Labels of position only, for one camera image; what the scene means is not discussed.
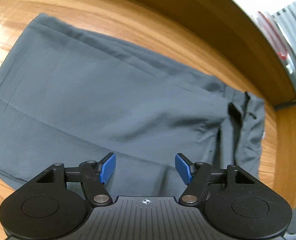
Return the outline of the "grey trousers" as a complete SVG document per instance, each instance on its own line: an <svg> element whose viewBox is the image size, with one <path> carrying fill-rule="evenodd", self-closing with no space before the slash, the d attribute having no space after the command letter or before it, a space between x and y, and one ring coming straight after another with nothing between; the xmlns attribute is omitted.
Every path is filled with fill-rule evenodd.
<svg viewBox="0 0 296 240"><path fill-rule="evenodd" d="M0 177L116 154L112 196L175 196L175 155L258 175L265 103L132 43L38 15L0 67Z"/></svg>

